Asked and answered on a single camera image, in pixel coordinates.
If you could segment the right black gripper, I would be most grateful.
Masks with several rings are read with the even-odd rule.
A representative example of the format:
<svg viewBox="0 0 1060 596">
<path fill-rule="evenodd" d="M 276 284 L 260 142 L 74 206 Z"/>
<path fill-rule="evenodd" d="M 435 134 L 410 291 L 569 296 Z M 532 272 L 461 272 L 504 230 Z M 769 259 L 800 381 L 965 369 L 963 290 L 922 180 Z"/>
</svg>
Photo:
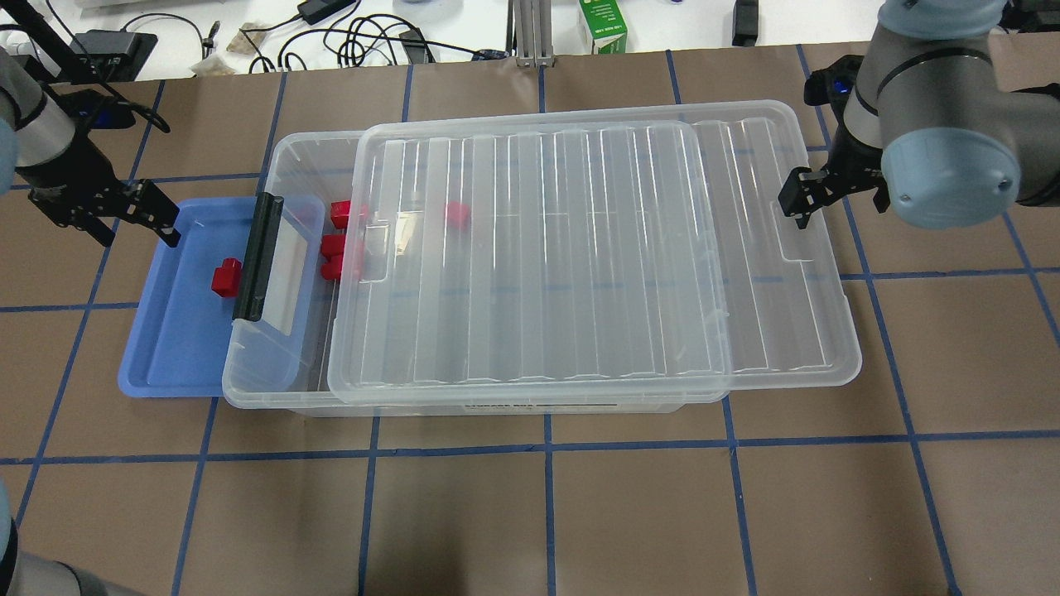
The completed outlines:
<svg viewBox="0 0 1060 596">
<path fill-rule="evenodd" d="M 882 151 L 858 140 L 843 121 L 837 122 L 828 159 L 820 170 L 793 166 L 781 185 L 778 203 L 785 218 L 806 230 L 812 215 L 843 197 L 874 191 L 877 208 L 891 205 L 889 186 L 881 166 Z"/>
</svg>

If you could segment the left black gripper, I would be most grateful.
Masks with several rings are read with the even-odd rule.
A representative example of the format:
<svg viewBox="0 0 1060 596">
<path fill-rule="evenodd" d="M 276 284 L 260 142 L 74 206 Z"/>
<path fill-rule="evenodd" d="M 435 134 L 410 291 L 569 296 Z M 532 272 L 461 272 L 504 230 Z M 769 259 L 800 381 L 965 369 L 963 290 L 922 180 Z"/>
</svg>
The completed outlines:
<svg viewBox="0 0 1060 596">
<path fill-rule="evenodd" d="M 102 218 L 147 228 L 169 248 L 177 248 L 181 241 L 176 229 L 181 214 L 177 204 L 155 181 L 125 185 L 119 180 L 111 161 L 86 133 L 76 133 L 56 157 L 39 165 L 18 166 L 18 175 L 31 187 L 30 200 L 48 220 L 87 233 L 103 248 L 113 245 L 116 231 Z"/>
</svg>

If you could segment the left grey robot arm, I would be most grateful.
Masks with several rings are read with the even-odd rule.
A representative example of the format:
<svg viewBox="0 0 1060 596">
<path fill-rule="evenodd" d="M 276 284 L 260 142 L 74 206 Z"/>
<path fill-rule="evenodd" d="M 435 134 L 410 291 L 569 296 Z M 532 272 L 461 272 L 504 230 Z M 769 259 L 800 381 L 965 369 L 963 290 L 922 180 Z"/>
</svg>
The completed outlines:
<svg viewBox="0 0 1060 596">
<path fill-rule="evenodd" d="M 106 218 L 143 226 L 177 248 L 176 204 L 154 181 L 118 178 L 89 136 L 99 126 L 128 127 L 137 117 L 170 132 L 162 117 L 118 92 L 53 94 L 4 50 L 2 188 L 19 176 L 29 185 L 29 200 L 47 220 L 87 233 L 104 248 L 116 238 Z"/>
</svg>

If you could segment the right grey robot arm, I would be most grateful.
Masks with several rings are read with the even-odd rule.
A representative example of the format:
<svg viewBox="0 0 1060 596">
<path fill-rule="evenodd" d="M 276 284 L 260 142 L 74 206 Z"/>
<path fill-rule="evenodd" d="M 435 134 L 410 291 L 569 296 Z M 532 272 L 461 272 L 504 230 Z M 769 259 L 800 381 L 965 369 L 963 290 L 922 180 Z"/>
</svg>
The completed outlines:
<svg viewBox="0 0 1060 596">
<path fill-rule="evenodd" d="M 1058 204 L 1058 87 L 1000 90 L 988 39 L 1003 1 L 886 1 L 870 48 L 807 77 L 806 105 L 837 129 L 826 164 L 795 166 L 778 197 L 799 228 L 874 192 L 924 229 L 965 228 L 1011 206 Z"/>
</svg>

